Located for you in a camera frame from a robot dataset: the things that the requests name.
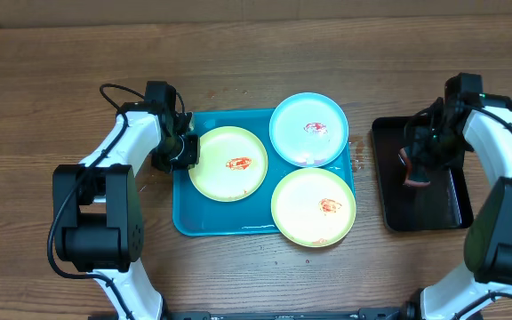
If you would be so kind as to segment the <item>yellow plate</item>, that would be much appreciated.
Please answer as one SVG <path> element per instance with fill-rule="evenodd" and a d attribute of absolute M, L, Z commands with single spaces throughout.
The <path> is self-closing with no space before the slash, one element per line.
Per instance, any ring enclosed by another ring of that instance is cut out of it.
<path fill-rule="evenodd" d="M 268 171 L 268 154 L 246 129 L 222 126 L 200 138 L 199 162 L 188 171 L 194 187 L 218 202 L 235 202 L 254 193 Z"/>
<path fill-rule="evenodd" d="M 304 168 L 289 173 L 277 184 L 271 214 L 288 240 L 321 248 L 338 243 L 352 229 L 356 199 L 346 181 L 335 173 Z"/>

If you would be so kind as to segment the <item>pink and black sponge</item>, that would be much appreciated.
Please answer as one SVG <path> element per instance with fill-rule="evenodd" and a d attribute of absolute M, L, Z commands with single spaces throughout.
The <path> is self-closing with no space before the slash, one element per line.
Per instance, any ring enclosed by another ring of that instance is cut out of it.
<path fill-rule="evenodd" d="M 411 188 L 425 188 L 430 181 L 423 167 L 415 166 L 408 154 L 408 148 L 401 148 L 398 153 L 404 168 L 404 185 Z"/>

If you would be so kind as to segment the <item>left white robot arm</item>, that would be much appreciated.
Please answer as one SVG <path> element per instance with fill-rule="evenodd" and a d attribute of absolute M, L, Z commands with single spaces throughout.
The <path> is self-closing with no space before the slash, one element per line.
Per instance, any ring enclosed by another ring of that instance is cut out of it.
<path fill-rule="evenodd" d="M 138 98 L 115 106 L 114 128 L 90 155 L 53 172 L 46 253 L 58 276 L 94 280 L 117 319 L 165 319 L 164 298 L 140 258 L 145 231 L 135 176 L 146 160 L 165 173 L 194 168 L 200 142 L 173 86 L 149 81 Z"/>

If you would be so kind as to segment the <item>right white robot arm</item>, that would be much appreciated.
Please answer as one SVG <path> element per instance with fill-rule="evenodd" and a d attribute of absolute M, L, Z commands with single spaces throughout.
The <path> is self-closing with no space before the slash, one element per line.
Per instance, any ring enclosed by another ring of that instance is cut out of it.
<path fill-rule="evenodd" d="M 512 99 L 486 93 L 480 75 L 460 73 L 444 96 L 412 116 L 399 152 L 405 185 L 426 187 L 432 170 L 460 168 L 474 152 L 491 185 L 468 229 L 464 261 L 424 288 L 410 319 L 470 319 L 500 298 L 512 300 Z"/>

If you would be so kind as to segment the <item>light blue plate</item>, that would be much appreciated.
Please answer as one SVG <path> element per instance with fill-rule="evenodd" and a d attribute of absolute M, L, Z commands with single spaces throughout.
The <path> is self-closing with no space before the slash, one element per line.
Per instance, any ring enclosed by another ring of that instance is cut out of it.
<path fill-rule="evenodd" d="M 314 92 L 283 100 L 269 121 L 269 137 L 285 161 L 320 167 L 337 158 L 348 144 L 348 120 L 331 98 Z"/>

